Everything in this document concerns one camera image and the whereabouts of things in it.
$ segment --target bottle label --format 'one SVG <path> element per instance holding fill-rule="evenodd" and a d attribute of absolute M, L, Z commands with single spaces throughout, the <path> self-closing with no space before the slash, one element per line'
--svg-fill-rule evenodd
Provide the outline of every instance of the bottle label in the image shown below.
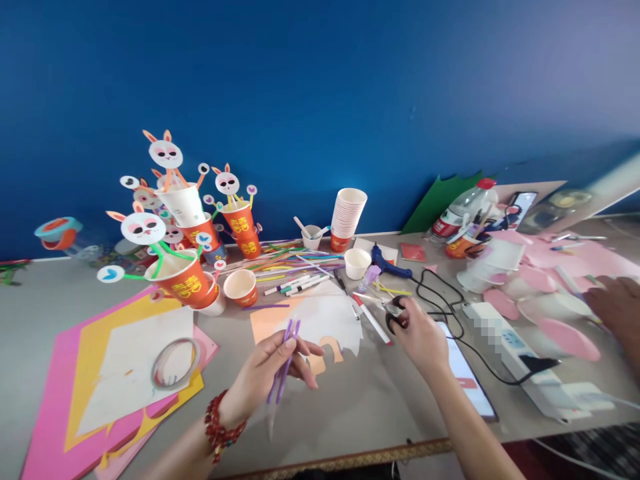
<path fill-rule="evenodd" d="M 462 217 L 446 209 L 440 218 L 433 224 L 431 231 L 440 237 L 455 235 L 462 226 Z"/>

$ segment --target red bottle cap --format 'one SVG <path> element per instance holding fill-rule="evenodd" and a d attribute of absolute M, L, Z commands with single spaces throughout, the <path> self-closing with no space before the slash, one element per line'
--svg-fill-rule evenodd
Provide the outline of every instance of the red bottle cap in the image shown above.
<path fill-rule="evenodd" d="M 494 179 L 482 179 L 477 184 L 476 187 L 482 188 L 482 190 L 491 190 L 495 186 Z"/>

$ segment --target glue stick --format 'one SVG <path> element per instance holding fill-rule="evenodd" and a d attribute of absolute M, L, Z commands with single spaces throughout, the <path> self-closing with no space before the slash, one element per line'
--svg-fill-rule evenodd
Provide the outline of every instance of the glue stick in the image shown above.
<path fill-rule="evenodd" d="M 366 292 L 370 286 L 372 286 L 373 282 L 378 280 L 378 276 L 380 276 L 380 267 L 377 265 L 372 265 L 369 267 L 367 272 L 365 273 L 364 278 L 362 278 L 362 282 L 358 285 L 358 292 L 364 293 Z"/>

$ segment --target green paper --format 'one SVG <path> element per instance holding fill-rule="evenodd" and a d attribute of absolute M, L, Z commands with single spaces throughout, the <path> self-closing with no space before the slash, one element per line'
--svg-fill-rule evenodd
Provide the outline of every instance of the green paper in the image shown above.
<path fill-rule="evenodd" d="M 474 188 L 482 178 L 485 178 L 482 170 L 465 179 L 456 175 L 448 180 L 440 180 L 438 175 L 402 228 L 400 235 L 427 231 L 458 195 Z"/>

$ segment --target plastic bottle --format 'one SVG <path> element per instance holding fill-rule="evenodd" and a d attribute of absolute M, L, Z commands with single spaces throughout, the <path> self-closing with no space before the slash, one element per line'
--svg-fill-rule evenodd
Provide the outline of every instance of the plastic bottle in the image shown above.
<path fill-rule="evenodd" d="M 591 196 L 589 192 L 583 190 L 560 190 L 529 210 L 517 230 L 527 235 L 537 235 L 558 220 L 575 212 L 579 206 L 590 201 Z"/>
<path fill-rule="evenodd" d="M 474 188 L 461 194 L 431 226 L 427 232 L 427 238 L 434 243 L 446 242 L 460 230 L 466 213 L 469 214 L 470 221 L 473 221 L 482 208 L 489 190 L 494 186 L 495 180 L 486 178 L 480 180 Z"/>
<path fill-rule="evenodd" d="M 358 285 L 358 292 L 366 292 L 368 288 L 372 286 L 373 282 L 378 280 L 380 272 L 382 272 L 382 270 L 380 270 L 380 267 L 378 267 L 377 265 L 370 266 L 365 273 L 365 276 L 362 278 L 362 282 L 360 282 L 360 285 Z"/>

